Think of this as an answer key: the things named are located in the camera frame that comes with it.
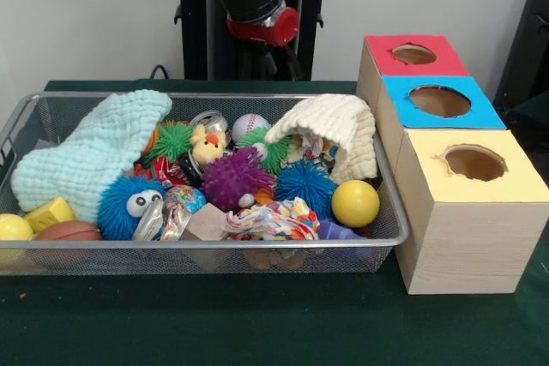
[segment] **cream knit blanket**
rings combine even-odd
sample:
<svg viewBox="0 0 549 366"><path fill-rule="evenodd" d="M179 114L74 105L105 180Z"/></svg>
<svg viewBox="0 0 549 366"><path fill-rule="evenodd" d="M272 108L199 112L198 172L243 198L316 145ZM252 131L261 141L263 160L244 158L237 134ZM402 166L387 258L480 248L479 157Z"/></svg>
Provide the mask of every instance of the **cream knit blanket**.
<svg viewBox="0 0 549 366"><path fill-rule="evenodd" d="M271 128L265 141L275 143L304 129L339 147L332 170L338 184L377 175L373 146L376 124L364 100L349 94L321 94L301 100Z"/></svg>

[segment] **white wall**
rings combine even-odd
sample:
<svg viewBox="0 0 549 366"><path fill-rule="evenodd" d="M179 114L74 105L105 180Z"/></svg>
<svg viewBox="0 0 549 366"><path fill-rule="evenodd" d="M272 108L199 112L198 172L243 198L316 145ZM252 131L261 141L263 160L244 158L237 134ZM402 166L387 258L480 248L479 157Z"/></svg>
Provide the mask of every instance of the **white wall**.
<svg viewBox="0 0 549 366"><path fill-rule="evenodd" d="M178 0L0 0L0 123L50 79L183 74ZM492 95L524 0L324 0L314 77L355 80L365 33L443 33Z"/></svg>

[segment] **red robot part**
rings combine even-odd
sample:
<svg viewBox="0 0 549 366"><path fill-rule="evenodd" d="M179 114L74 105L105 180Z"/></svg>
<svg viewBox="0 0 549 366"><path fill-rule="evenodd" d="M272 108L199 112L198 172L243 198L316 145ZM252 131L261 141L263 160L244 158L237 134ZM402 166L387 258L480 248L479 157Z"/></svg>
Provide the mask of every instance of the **red robot part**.
<svg viewBox="0 0 549 366"><path fill-rule="evenodd" d="M232 35L242 40L263 41L267 45L283 47L298 34L299 15L293 8L283 8L280 13L257 24L227 21Z"/></svg>

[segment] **cardboard hole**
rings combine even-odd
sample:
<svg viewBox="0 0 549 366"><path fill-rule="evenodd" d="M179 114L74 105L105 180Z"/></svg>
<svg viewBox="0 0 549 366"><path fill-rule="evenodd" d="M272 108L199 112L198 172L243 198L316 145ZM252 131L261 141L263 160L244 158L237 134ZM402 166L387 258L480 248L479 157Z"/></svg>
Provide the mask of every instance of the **cardboard hole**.
<svg viewBox="0 0 549 366"><path fill-rule="evenodd" d="M471 110L471 101L450 87L422 86L410 93L422 111L440 117L457 117Z"/></svg>
<svg viewBox="0 0 549 366"><path fill-rule="evenodd" d="M407 43L392 50L393 56L404 63L428 64L437 60L437 55L424 46Z"/></svg>
<svg viewBox="0 0 549 366"><path fill-rule="evenodd" d="M469 179L490 182L507 171L505 161L493 151L475 145L450 148L443 156L449 168Z"/></svg>

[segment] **yellow plush duck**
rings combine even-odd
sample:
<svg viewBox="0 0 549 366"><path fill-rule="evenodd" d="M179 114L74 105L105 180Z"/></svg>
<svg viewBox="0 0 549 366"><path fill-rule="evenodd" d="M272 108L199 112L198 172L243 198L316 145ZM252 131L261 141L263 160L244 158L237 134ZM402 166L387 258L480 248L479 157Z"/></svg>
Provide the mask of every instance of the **yellow plush duck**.
<svg viewBox="0 0 549 366"><path fill-rule="evenodd" d="M204 125L197 124L190 138L190 144L193 146L192 157L201 167L204 167L223 157L226 147L225 133L207 134Z"/></svg>

